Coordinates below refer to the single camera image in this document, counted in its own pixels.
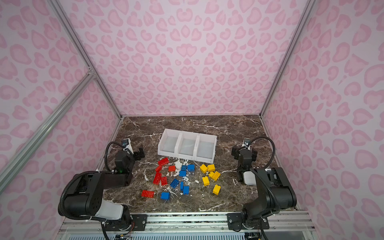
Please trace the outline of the long red lego brick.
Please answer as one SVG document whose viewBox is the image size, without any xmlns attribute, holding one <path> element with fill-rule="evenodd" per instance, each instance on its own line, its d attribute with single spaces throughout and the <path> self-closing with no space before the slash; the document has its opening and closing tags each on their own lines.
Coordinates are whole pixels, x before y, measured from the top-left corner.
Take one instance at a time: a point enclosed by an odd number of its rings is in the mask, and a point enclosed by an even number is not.
<svg viewBox="0 0 384 240">
<path fill-rule="evenodd" d="M 163 158 L 160 161 L 158 161 L 158 165 L 159 166 L 164 166 L 164 165 L 167 165 L 168 163 L 169 163 L 169 159 L 168 158 Z"/>
</svg>

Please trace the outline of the red lego brick hollow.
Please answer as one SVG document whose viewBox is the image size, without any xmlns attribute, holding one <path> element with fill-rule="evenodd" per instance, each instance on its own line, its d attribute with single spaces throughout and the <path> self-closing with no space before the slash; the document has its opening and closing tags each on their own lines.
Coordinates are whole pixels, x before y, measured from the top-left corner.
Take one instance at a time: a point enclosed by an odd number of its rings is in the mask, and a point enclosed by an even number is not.
<svg viewBox="0 0 384 240">
<path fill-rule="evenodd" d="M 168 178 L 167 177 L 161 177 L 161 186 L 168 185 Z"/>
</svg>

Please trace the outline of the yellow lego brick front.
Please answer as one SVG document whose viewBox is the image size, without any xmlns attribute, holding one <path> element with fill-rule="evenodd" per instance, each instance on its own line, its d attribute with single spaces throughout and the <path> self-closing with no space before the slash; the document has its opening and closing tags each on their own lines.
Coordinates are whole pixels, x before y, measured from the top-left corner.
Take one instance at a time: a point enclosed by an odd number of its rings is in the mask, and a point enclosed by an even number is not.
<svg viewBox="0 0 384 240">
<path fill-rule="evenodd" d="M 220 193 L 220 190 L 221 190 L 221 186 L 215 185 L 214 188 L 213 188 L 213 194 L 218 196 L 219 193 Z"/>
</svg>

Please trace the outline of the blue lego brick diagonal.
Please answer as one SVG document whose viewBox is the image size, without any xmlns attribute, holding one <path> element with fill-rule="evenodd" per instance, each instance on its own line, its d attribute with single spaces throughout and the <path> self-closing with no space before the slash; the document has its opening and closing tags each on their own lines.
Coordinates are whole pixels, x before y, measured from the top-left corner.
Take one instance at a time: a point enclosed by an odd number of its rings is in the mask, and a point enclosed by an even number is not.
<svg viewBox="0 0 384 240">
<path fill-rule="evenodd" d="M 180 181 L 177 180 L 177 179 L 173 179 L 173 181 L 171 182 L 170 186 L 175 189 L 178 185 L 179 185 Z"/>
</svg>

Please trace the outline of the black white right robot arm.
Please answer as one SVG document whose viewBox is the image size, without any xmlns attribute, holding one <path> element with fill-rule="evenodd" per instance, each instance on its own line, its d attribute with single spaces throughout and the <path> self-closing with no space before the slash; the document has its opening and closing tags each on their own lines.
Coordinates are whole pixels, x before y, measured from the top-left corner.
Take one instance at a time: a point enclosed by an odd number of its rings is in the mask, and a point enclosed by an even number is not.
<svg viewBox="0 0 384 240">
<path fill-rule="evenodd" d="M 240 232 L 269 229 L 268 217 L 297 205 L 293 187 L 280 167 L 252 167 L 257 157 L 255 151 L 247 147 L 233 147 L 231 155 L 238 161 L 239 183 L 257 187 L 258 196 L 244 204 L 240 213 L 227 214 L 229 230 Z"/>
</svg>

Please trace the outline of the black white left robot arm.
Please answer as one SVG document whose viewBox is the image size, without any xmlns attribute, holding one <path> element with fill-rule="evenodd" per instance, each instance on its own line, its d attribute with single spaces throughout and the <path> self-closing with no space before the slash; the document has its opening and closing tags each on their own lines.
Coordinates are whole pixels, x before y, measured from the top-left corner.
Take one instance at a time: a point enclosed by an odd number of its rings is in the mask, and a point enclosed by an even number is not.
<svg viewBox="0 0 384 240">
<path fill-rule="evenodd" d="M 102 224 L 103 231 L 131 231 L 134 220 L 129 207 L 103 199 L 104 190 L 127 187 L 133 179 L 133 168 L 145 157 L 143 148 L 130 153 L 119 151 L 114 172 L 87 171 L 74 175 L 59 200 L 59 215 L 71 220 L 92 220 Z"/>
</svg>

